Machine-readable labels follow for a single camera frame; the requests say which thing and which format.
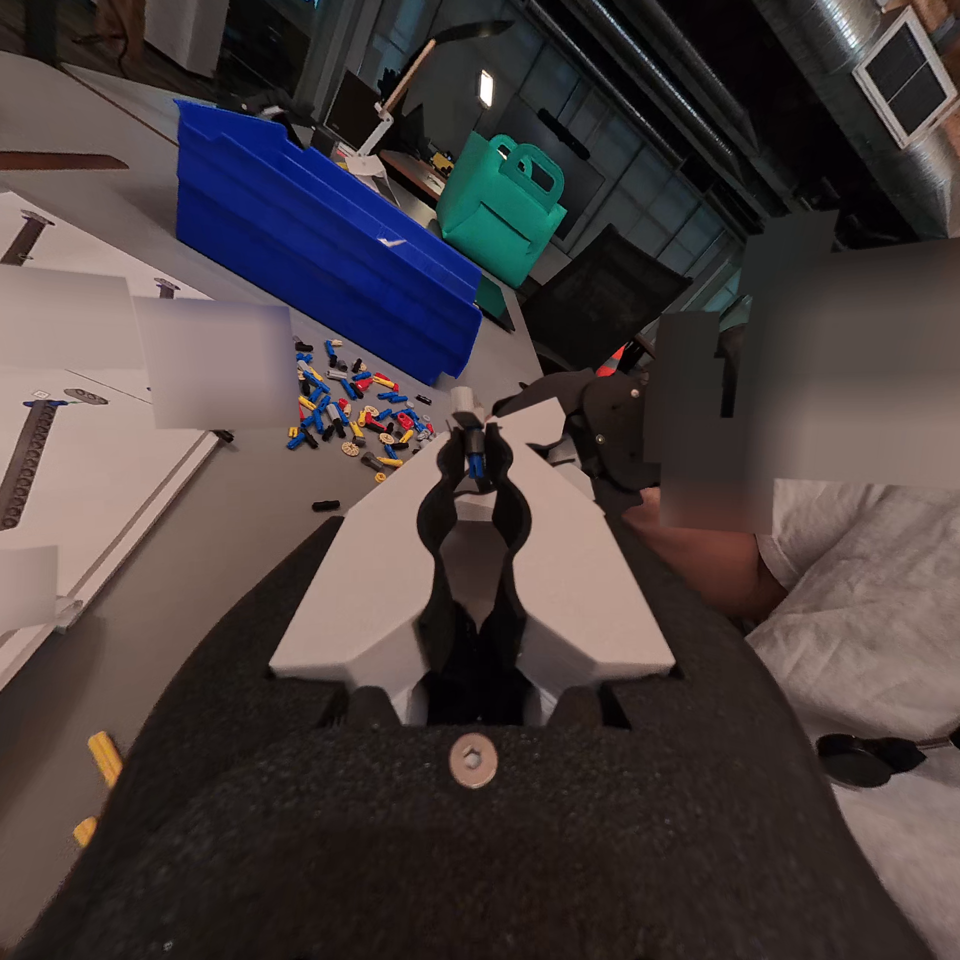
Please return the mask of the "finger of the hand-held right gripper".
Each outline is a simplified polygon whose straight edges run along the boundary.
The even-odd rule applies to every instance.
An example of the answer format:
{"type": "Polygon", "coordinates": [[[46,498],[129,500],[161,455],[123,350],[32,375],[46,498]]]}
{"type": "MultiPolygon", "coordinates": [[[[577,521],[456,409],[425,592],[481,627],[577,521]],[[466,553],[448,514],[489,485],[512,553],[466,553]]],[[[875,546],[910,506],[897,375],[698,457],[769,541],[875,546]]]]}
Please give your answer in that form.
{"type": "Polygon", "coordinates": [[[548,450],[565,434],[567,414],[557,397],[549,397],[506,415],[494,416],[500,438],[511,450],[548,450]]]}

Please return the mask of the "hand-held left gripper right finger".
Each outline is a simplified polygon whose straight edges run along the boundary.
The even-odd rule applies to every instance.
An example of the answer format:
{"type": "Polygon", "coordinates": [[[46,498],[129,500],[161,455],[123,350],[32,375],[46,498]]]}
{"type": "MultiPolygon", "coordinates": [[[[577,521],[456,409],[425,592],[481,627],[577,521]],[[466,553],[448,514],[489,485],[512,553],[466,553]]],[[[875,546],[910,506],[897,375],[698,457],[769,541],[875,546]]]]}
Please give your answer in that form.
{"type": "Polygon", "coordinates": [[[517,426],[486,426],[492,524],[506,553],[484,643],[506,692],[496,712],[543,726],[569,690],[666,675],[676,659],[575,462],[517,426]]]}

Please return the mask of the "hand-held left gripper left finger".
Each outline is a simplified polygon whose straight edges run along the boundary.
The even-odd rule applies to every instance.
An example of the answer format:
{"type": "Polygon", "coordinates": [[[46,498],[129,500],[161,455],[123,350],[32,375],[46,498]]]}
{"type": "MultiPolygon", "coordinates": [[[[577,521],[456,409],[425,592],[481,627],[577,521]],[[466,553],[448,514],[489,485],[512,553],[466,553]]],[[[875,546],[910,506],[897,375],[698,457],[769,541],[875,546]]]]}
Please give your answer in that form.
{"type": "Polygon", "coordinates": [[[464,476],[464,437],[441,435],[347,512],[271,657],[276,677],[378,688],[402,723],[426,723],[424,678],[456,640],[441,547],[464,476]]]}

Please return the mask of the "long grey lego beam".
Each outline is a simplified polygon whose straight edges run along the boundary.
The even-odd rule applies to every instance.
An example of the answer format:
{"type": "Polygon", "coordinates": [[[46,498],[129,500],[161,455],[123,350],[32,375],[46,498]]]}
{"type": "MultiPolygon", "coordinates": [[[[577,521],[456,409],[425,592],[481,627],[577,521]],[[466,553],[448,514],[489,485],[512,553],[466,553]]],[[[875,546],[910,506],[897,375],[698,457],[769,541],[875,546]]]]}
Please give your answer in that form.
{"type": "Polygon", "coordinates": [[[464,454],[465,460],[467,460],[467,456],[466,456],[465,450],[464,450],[464,433],[465,433],[466,430],[470,430],[470,429],[480,429],[480,430],[482,430],[482,431],[484,432],[484,434],[485,434],[484,421],[483,421],[482,418],[481,418],[480,416],[478,416],[477,414],[452,414],[452,416],[453,416],[453,421],[455,422],[455,424],[456,424],[459,432],[460,432],[461,435],[462,435],[462,449],[463,449],[463,454],[464,454]]]}

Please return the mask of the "pile of small lego pieces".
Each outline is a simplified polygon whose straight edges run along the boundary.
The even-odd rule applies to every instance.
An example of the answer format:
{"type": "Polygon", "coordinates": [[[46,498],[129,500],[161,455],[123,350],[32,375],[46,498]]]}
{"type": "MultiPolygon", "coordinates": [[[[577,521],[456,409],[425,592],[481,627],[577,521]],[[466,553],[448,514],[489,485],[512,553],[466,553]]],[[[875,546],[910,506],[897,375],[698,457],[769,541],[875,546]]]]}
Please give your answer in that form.
{"type": "Polygon", "coordinates": [[[408,394],[395,375],[364,356],[348,357],[344,347],[340,339],[314,345],[294,335],[298,420],[284,447],[325,451],[381,485],[438,440],[432,401],[408,394]]]}

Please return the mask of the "person's right forearm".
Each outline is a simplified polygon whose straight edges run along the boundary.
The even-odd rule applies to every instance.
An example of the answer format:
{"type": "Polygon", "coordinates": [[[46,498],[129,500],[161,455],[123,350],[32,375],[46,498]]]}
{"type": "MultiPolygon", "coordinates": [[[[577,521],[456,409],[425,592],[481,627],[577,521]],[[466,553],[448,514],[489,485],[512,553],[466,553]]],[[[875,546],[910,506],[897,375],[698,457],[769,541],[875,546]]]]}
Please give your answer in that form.
{"type": "Polygon", "coordinates": [[[727,618],[762,622],[787,596],[754,534],[666,527],[661,490],[640,490],[623,522],[702,600],[727,618]]]}

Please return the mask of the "lego instruction booklet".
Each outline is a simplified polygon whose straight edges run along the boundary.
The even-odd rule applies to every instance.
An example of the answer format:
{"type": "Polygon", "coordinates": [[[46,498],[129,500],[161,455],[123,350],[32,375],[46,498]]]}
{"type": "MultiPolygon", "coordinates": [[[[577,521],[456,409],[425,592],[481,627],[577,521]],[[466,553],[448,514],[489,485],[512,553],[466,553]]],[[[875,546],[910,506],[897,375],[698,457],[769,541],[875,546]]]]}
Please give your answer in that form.
{"type": "Polygon", "coordinates": [[[158,429],[136,298],[207,297],[2,190],[1,684],[90,606],[215,450],[158,429]]]}

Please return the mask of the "pile of yellow lego pieces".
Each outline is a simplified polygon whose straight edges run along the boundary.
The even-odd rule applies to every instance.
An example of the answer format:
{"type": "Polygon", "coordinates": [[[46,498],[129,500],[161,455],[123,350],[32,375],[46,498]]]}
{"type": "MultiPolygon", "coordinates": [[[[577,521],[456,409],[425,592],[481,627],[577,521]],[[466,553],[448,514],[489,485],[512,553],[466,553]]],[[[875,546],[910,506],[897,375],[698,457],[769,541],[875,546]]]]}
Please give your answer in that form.
{"type": "MultiPolygon", "coordinates": [[[[100,730],[88,738],[87,747],[107,790],[113,790],[124,766],[123,758],[114,743],[114,739],[105,730],[100,730]]],[[[90,845],[97,826],[98,818],[90,816],[74,827],[74,840],[80,849],[85,849],[90,845]]]]}

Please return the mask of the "black tablet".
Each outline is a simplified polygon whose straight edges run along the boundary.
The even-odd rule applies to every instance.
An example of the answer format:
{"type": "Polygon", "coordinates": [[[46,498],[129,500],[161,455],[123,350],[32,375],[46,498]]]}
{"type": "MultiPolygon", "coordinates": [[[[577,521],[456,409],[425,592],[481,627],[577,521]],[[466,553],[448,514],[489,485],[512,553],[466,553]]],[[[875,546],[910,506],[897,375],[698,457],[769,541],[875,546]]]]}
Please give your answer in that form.
{"type": "Polygon", "coordinates": [[[516,331],[501,287],[485,273],[481,275],[474,296],[474,304],[483,316],[496,324],[499,329],[509,333],[516,331]]]}

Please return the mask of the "black mesh office chair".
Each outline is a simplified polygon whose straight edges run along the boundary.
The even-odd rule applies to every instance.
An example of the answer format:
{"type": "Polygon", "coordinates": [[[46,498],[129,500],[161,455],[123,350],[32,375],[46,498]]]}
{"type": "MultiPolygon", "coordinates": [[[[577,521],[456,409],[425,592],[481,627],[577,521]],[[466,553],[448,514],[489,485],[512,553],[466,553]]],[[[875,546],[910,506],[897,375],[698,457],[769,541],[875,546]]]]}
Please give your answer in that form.
{"type": "Polygon", "coordinates": [[[597,371],[690,283],[606,225],[521,305],[542,372],[597,371]]]}

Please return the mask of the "teal felt bag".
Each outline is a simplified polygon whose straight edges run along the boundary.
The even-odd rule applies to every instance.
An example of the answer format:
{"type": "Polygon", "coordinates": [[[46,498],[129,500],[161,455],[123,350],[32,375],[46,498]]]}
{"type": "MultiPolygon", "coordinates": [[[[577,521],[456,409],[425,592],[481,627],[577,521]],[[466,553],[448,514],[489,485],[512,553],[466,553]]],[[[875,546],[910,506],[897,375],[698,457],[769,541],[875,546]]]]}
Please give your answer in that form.
{"type": "Polygon", "coordinates": [[[540,147],[472,131],[437,204],[442,238],[512,289],[567,215],[562,168],[540,147]]]}

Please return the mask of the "person's white shirt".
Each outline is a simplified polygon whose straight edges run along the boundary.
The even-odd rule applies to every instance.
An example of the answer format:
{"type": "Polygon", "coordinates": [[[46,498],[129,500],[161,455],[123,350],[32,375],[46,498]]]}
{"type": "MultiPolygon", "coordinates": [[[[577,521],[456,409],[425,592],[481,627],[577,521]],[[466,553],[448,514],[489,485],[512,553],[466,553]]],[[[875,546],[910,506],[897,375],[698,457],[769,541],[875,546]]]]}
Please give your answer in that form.
{"type": "MultiPolygon", "coordinates": [[[[748,642],[811,741],[958,728],[957,489],[778,479],[771,533],[756,540],[786,597],[748,642]]],[[[938,958],[958,958],[958,750],[882,786],[832,789],[901,911],[938,958]]]]}

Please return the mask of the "black chair lever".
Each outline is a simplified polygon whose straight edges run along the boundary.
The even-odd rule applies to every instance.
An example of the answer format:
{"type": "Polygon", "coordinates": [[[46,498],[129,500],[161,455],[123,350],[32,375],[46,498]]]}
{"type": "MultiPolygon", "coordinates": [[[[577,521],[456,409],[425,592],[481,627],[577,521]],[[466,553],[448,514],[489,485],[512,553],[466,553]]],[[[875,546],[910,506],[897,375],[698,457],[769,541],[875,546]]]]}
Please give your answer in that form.
{"type": "Polygon", "coordinates": [[[822,769],[835,782],[857,788],[885,786],[900,774],[926,763],[934,750],[959,749],[959,728],[941,736],[915,741],[901,737],[861,738],[834,733],[815,743],[822,769]]]}

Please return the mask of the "white air vent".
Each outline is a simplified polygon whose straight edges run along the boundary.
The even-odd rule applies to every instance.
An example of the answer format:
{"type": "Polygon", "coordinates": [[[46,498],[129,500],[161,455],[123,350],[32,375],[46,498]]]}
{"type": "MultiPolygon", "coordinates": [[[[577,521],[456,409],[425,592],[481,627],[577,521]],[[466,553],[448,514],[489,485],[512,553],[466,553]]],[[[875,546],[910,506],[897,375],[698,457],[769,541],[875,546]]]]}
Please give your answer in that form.
{"type": "Polygon", "coordinates": [[[931,133],[958,108],[957,86],[909,4],[882,13],[879,34],[852,76],[901,150],[931,133]]]}

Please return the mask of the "silver air duct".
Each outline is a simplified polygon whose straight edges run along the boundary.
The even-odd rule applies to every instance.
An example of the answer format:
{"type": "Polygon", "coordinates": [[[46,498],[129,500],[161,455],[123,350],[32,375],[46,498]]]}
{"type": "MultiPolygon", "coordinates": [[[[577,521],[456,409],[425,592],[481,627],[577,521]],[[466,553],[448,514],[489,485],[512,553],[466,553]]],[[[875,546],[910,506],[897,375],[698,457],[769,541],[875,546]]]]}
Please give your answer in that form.
{"type": "Polygon", "coordinates": [[[867,1],[754,1],[858,157],[921,239],[958,237],[959,160],[944,126],[901,148],[854,77],[882,34],[867,1]]]}

